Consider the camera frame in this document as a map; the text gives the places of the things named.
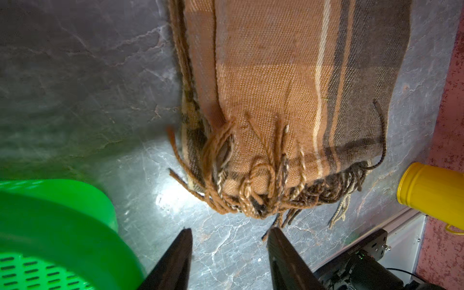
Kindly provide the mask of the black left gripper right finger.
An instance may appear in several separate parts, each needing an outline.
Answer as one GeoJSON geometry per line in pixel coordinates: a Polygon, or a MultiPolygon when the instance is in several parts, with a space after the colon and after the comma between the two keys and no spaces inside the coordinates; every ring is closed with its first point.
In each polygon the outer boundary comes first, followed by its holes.
{"type": "Polygon", "coordinates": [[[267,247],[274,290],[323,290],[280,228],[268,231],[267,247]]]}

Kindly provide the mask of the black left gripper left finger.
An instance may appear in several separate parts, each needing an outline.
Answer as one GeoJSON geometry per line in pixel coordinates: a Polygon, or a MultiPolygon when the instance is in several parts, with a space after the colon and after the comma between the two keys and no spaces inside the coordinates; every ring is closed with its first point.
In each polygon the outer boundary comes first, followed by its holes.
{"type": "Polygon", "coordinates": [[[190,228],[180,231],[139,290],[186,290],[190,277],[193,236],[190,228]]]}

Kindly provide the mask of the brown plaid fringed scarf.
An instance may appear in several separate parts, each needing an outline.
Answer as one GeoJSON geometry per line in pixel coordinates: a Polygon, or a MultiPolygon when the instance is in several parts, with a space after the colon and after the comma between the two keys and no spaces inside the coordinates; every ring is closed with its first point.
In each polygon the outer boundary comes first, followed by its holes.
{"type": "Polygon", "coordinates": [[[338,204],[386,156],[390,100],[411,1],[170,1],[182,73],[186,179],[224,215],[274,217],[338,204]]]}

